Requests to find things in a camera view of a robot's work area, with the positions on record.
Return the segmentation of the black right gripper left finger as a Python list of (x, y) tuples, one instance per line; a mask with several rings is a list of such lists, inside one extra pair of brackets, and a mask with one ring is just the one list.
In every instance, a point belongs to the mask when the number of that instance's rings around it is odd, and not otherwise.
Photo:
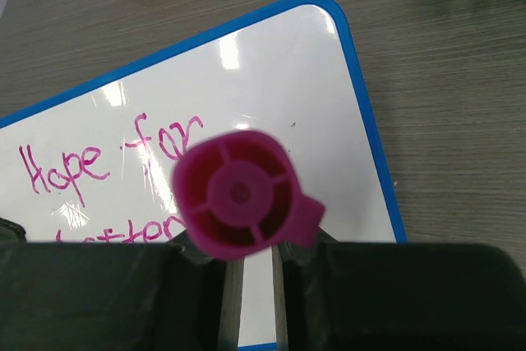
[(167, 243), (1, 246), (4, 350), (226, 350), (225, 266)]

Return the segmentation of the blue framed whiteboard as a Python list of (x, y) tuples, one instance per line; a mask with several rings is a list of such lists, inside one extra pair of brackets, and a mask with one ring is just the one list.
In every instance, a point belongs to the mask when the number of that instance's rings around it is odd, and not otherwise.
[(195, 144), (257, 129), (288, 151), (340, 241), (403, 242), (347, 19), (281, 0), (1, 120), (1, 214), (32, 241), (165, 242), (168, 176)]

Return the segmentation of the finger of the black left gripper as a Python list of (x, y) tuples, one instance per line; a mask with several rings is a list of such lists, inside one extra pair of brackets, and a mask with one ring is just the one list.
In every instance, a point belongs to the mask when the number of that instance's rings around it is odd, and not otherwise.
[(25, 229), (10, 220), (0, 219), (0, 243), (25, 242)]

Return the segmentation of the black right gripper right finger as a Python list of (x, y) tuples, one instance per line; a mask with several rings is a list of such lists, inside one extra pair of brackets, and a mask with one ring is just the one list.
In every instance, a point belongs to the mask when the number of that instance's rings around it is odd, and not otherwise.
[(277, 248), (281, 350), (522, 350), (525, 282), (484, 244), (339, 242)]

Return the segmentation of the white magenta marker pen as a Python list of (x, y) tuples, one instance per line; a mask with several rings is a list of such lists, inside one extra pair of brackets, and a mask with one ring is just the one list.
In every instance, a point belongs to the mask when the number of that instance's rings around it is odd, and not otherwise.
[(281, 144), (254, 130), (192, 147), (174, 167), (172, 189), (189, 238), (226, 261), (282, 242), (312, 247), (325, 214)]

